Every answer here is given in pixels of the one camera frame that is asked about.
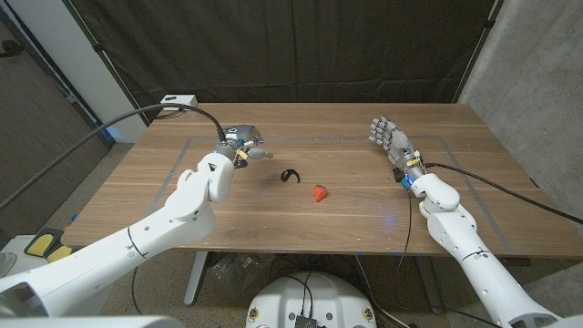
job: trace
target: black object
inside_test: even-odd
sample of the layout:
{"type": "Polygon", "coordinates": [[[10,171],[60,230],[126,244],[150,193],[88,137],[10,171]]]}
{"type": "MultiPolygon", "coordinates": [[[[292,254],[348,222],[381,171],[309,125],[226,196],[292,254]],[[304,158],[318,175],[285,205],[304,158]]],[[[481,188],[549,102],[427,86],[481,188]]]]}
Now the black object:
{"type": "Polygon", "coordinates": [[[295,317],[295,328],[317,328],[316,321],[314,319],[306,318],[302,315],[295,317]]]}
{"type": "Polygon", "coordinates": [[[23,46],[17,43],[15,40],[4,40],[2,41],[2,48],[4,49],[4,53],[0,54],[0,58],[7,58],[11,56],[20,55],[20,53],[25,50],[23,46]]]}
{"type": "Polygon", "coordinates": [[[399,183],[404,179],[404,173],[401,169],[393,169],[394,180],[399,183]]]}
{"type": "Polygon", "coordinates": [[[243,168],[247,168],[247,160],[245,159],[239,159],[235,162],[235,169],[243,169],[243,168]]]}
{"type": "Polygon", "coordinates": [[[300,183],[300,174],[298,174],[298,172],[296,172],[295,169],[286,169],[281,174],[281,181],[283,182],[287,181],[292,174],[298,178],[298,183],[300,183]]]}
{"type": "Polygon", "coordinates": [[[141,105],[449,103],[494,2],[65,1],[141,105]]]}

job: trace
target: black cable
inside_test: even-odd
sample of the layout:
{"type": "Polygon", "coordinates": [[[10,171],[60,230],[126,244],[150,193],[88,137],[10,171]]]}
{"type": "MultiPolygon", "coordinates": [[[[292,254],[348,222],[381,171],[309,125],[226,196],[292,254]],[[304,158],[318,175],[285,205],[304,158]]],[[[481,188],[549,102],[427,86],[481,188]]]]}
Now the black cable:
{"type": "Polygon", "coordinates": [[[411,226],[413,224],[413,203],[411,201],[411,192],[407,191],[407,195],[409,195],[409,231],[407,232],[407,241],[404,243],[403,253],[401,254],[401,259],[399,260],[399,264],[397,264],[397,271],[394,275],[394,284],[393,284],[393,297],[394,301],[399,305],[400,308],[404,310],[422,310],[426,309],[425,306],[423,307],[409,307],[404,306],[399,302],[399,297],[397,296],[397,286],[399,285],[399,271],[401,270],[401,264],[403,263],[404,255],[407,252],[407,246],[409,246],[409,238],[411,237],[411,226]]]}
{"type": "Polygon", "coordinates": [[[174,110],[171,113],[168,113],[166,115],[158,115],[156,117],[156,119],[168,119],[168,118],[174,118],[180,114],[184,113],[184,109],[183,108],[179,108],[178,110],[174,110]]]}
{"type": "Polygon", "coordinates": [[[504,187],[502,187],[502,186],[499,186],[499,185],[495,184],[494,182],[492,182],[492,181],[490,181],[490,180],[488,180],[488,179],[484,179],[484,178],[482,178],[482,177],[480,177],[480,176],[477,176],[477,175],[476,175],[476,174],[474,174],[474,173],[470,173],[470,172],[468,172],[468,171],[465,171],[465,170],[462,170],[462,169],[454,168],[454,167],[451,167],[451,166],[449,166],[449,165],[445,165],[445,164],[439,164],[439,163],[425,163],[425,167],[426,167],[426,168],[431,168],[431,167],[438,167],[438,168],[450,169],[450,170],[454,170],[454,171],[456,171],[456,172],[459,172],[459,173],[465,174],[466,176],[472,177],[472,178],[474,178],[474,179],[479,179],[480,181],[482,181],[482,182],[484,182],[484,183],[487,183],[487,184],[489,184],[490,186],[492,186],[492,187],[494,187],[494,188],[496,188],[496,189],[498,189],[498,190],[502,190],[503,192],[505,192],[505,193],[507,193],[507,194],[509,194],[509,195],[512,195],[512,196],[514,196],[514,197],[516,197],[516,198],[518,198],[518,199],[520,199],[520,200],[523,200],[523,201],[526,201],[526,202],[528,202],[528,203],[531,203],[531,204],[533,204],[533,205],[535,205],[535,206],[538,206],[539,208],[541,208],[541,209],[543,209],[543,210],[548,210],[548,211],[549,211],[549,212],[551,212],[551,213],[554,213],[554,214],[560,215],[560,216],[562,216],[563,218],[567,218],[567,219],[569,219],[569,220],[572,220],[572,221],[574,221],[574,222],[576,222],[576,223],[578,223],[578,224],[583,224],[583,220],[582,220],[582,219],[580,219],[580,218],[574,217],[574,216],[572,216],[572,215],[570,215],[570,214],[566,214],[565,212],[562,212],[562,211],[560,211],[560,210],[555,210],[555,209],[553,209],[553,208],[550,208],[550,207],[548,207],[547,205],[544,205],[544,204],[541,204],[541,203],[539,203],[538,201],[534,201],[534,200],[532,200],[532,199],[526,198],[526,197],[524,197],[524,196],[522,196],[522,195],[519,195],[519,194],[515,193],[515,192],[514,192],[514,191],[512,191],[512,190],[508,190],[508,189],[506,189],[506,188],[504,188],[504,187]]]}
{"type": "MultiPolygon", "coordinates": [[[[303,300],[302,300],[302,313],[303,313],[303,305],[306,302],[306,287],[308,287],[308,279],[310,279],[310,275],[312,275],[312,271],[310,271],[310,273],[308,273],[308,276],[306,277],[306,281],[303,284],[303,300]]],[[[312,293],[310,293],[310,316],[309,318],[312,318],[312,309],[313,309],[313,301],[312,301],[312,293]]]]}
{"type": "Polygon", "coordinates": [[[306,284],[306,282],[308,281],[308,279],[306,279],[306,282],[303,282],[295,277],[291,277],[290,275],[284,275],[284,277],[288,277],[290,279],[294,279],[296,282],[299,282],[303,285],[303,290],[304,290],[304,295],[303,298],[305,300],[305,290],[308,290],[308,293],[310,294],[310,318],[312,318],[312,306],[313,306],[313,298],[312,298],[312,291],[310,290],[310,287],[308,287],[308,285],[306,284]]]}
{"type": "Polygon", "coordinates": [[[444,307],[444,306],[442,306],[442,308],[444,310],[446,310],[446,311],[449,311],[449,312],[453,312],[453,313],[465,315],[466,317],[470,317],[470,318],[472,318],[474,320],[478,320],[481,323],[486,323],[486,324],[489,324],[489,325],[491,325],[493,327],[496,327],[496,328],[502,328],[501,326],[499,326],[499,325],[497,325],[495,323],[491,323],[488,320],[482,319],[480,317],[476,317],[475,315],[472,315],[470,313],[461,312],[461,311],[458,311],[458,310],[455,310],[455,309],[451,309],[451,308],[447,308],[447,307],[444,307]]]}
{"type": "Polygon", "coordinates": [[[202,116],[210,119],[212,121],[212,123],[214,123],[215,127],[217,128],[217,133],[219,135],[219,140],[221,142],[226,142],[227,140],[225,139],[225,133],[222,130],[222,127],[220,126],[219,122],[217,121],[217,119],[215,119],[211,114],[207,113],[206,111],[199,109],[199,108],[195,108],[193,106],[190,105],[183,105],[183,104],[156,104],[156,105],[150,105],[150,106],[146,106],[144,108],[139,108],[136,110],[132,110],[129,111],[128,113],[124,113],[116,118],[113,118],[111,120],[109,120],[108,122],[104,123],[102,126],[100,126],[99,128],[94,129],[93,131],[89,132],[86,136],[84,136],[82,139],[80,139],[75,145],[71,146],[69,149],[65,150],[61,155],[59,155],[56,159],[53,159],[53,161],[51,161],[50,163],[46,164],[46,166],[41,169],[40,171],[38,171],[38,173],[36,173],[29,181],[25,182],[24,185],[22,185],[18,190],[16,190],[12,195],[10,195],[8,198],[6,198],[1,204],[0,204],[0,210],[3,210],[6,206],[8,206],[8,204],[10,204],[12,201],[14,201],[16,199],[16,197],[20,196],[25,190],[27,190],[30,186],[32,186],[33,183],[37,182],[39,179],[41,179],[49,170],[51,170],[53,167],[56,166],[56,164],[60,163],[61,160],[63,160],[64,158],[66,158],[67,156],[69,156],[73,151],[75,151],[76,149],[78,149],[79,147],[81,147],[83,144],[85,144],[88,140],[90,140],[91,138],[93,138],[94,136],[96,136],[98,133],[100,133],[101,131],[103,131],[106,128],[111,127],[112,125],[118,123],[120,120],[132,117],[134,115],[140,114],[140,113],[144,113],[147,111],[152,111],[152,110],[159,110],[162,108],[186,108],[186,109],[190,109],[194,112],[197,112],[199,114],[201,114],[202,116]]]}
{"type": "Polygon", "coordinates": [[[131,277],[131,300],[134,302],[134,306],[136,307],[138,313],[144,315],[144,313],[142,313],[142,311],[138,308],[138,304],[136,303],[136,294],[134,293],[136,286],[136,273],[138,273],[138,267],[134,269],[134,274],[131,277]]]}
{"type": "Polygon", "coordinates": [[[292,261],[290,261],[290,260],[288,260],[288,259],[284,259],[284,258],[277,258],[277,259],[273,260],[273,262],[272,262],[272,263],[271,263],[271,265],[270,265],[270,279],[271,279],[271,280],[273,280],[273,274],[272,274],[272,271],[273,271],[273,266],[274,266],[274,265],[275,265],[275,263],[277,263],[278,261],[286,261],[286,262],[288,262],[289,264],[291,264],[291,265],[292,265],[292,267],[285,267],[285,268],[282,268],[282,269],[280,269],[280,271],[281,271],[281,270],[284,270],[284,269],[293,269],[293,268],[295,268],[295,269],[298,269],[298,268],[299,268],[299,267],[298,267],[298,265],[296,265],[296,263],[294,263],[294,262],[292,262],[292,261]]]}

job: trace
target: yellow object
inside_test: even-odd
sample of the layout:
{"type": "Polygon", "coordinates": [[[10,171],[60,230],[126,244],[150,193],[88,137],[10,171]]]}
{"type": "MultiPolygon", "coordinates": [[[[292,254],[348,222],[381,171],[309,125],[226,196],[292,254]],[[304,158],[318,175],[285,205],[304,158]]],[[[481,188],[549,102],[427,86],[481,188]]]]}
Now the yellow object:
{"type": "Polygon", "coordinates": [[[56,249],[56,251],[53,251],[50,255],[48,255],[48,257],[46,257],[46,260],[49,263],[57,261],[57,260],[61,260],[62,258],[70,255],[72,252],[73,252],[73,250],[71,250],[67,246],[61,246],[58,249],[56,249]]]}
{"type": "Polygon", "coordinates": [[[46,234],[38,237],[33,244],[28,247],[26,250],[26,254],[34,255],[43,257],[46,252],[46,249],[51,245],[53,242],[53,235],[46,234]]]}
{"type": "Polygon", "coordinates": [[[247,154],[245,154],[245,152],[242,151],[241,149],[237,149],[237,154],[239,154],[239,156],[243,157],[243,159],[247,159],[247,154]]]}
{"type": "Polygon", "coordinates": [[[415,163],[419,162],[419,160],[420,160],[419,158],[417,158],[417,159],[413,159],[412,161],[410,161],[410,162],[408,162],[408,163],[407,163],[407,166],[412,166],[412,165],[414,165],[415,163]]]}

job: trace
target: white box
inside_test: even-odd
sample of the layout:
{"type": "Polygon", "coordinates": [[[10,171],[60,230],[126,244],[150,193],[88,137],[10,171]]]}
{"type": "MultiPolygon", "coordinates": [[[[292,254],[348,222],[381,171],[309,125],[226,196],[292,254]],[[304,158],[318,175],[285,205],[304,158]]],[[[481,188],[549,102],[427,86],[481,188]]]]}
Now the white box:
{"type": "MultiPolygon", "coordinates": [[[[184,104],[196,107],[199,104],[194,95],[166,95],[160,101],[160,104],[184,104]]],[[[164,108],[162,110],[179,110],[178,108],[164,108]]]]}

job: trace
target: black curved piece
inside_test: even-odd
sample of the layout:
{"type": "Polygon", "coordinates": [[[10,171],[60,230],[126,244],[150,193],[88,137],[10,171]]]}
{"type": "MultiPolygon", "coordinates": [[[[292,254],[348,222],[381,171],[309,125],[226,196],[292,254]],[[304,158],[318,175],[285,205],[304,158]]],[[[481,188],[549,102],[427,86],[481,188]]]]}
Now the black curved piece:
{"type": "Polygon", "coordinates": [[[298,178],[298,183],[300,183],[300,174],[298,174],[298,172],[296,172],[295,169],[286,169],[281,174],[281,181],[283,182],[287,181],[292,174],[298,178]]]}

